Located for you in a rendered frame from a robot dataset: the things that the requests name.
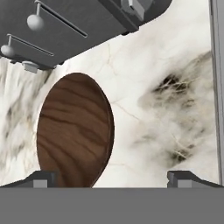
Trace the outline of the dark grey toaster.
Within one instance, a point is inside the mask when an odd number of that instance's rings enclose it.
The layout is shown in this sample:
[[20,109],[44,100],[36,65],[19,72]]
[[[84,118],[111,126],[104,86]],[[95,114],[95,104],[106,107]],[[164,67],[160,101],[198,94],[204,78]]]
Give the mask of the dark grey toaster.
[[[44,27],[32,31],[27,18],[36,13]],[[20,63],[26,71],[54,69],[119,35],[137,32],[142,25],[161,16],[172,0],[0,0],[0,58]],[[5,57],[8,44],[15,55]]]

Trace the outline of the brown wooden bowl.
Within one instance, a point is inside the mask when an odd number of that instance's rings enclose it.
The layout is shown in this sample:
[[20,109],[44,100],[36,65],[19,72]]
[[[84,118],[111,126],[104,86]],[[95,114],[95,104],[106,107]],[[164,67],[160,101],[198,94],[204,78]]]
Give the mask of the brown wooden bowl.
[[38,163],[60,187],[91,187],[112,153],[115,124],[109,100],[84,73],[59,79],[47,94],[37,128]]

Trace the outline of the grey round toaster knob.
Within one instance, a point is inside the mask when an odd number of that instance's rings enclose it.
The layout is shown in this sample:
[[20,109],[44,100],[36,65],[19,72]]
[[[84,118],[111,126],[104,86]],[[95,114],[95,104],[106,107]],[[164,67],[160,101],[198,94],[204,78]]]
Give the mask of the grey round toaster knob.
[[12,40],[12,37],[9,36],[8,38],[8,44],[7,45],[2,45],[1,46],[1,53],[5,56],[5,57],[8,57],[8,58],[12,58],[15,53],[14,53],[14,49],[13,47],[11,46],[11,40]]
[[26,20],[28,27],[35,32],[40,31],[44,27],[44,20],[40,16],[40,10],[41,3],[37,3],[36,13],[31,14]]

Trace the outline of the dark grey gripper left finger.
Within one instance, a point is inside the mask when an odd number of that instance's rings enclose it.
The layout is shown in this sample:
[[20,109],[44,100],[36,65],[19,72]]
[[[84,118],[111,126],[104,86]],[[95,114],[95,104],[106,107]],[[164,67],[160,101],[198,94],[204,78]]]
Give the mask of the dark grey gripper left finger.
[[56,175],[53,171],[35,171],[27,178],[9,183],[3,187],[51,188],[56,186]]

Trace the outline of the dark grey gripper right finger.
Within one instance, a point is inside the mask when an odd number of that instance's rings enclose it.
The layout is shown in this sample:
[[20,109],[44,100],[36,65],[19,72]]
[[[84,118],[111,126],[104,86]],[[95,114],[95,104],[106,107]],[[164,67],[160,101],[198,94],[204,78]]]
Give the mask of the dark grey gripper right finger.
[[201,179],[191,171],[168,171],[167,179],[169,188],[221,188],[221,185]]

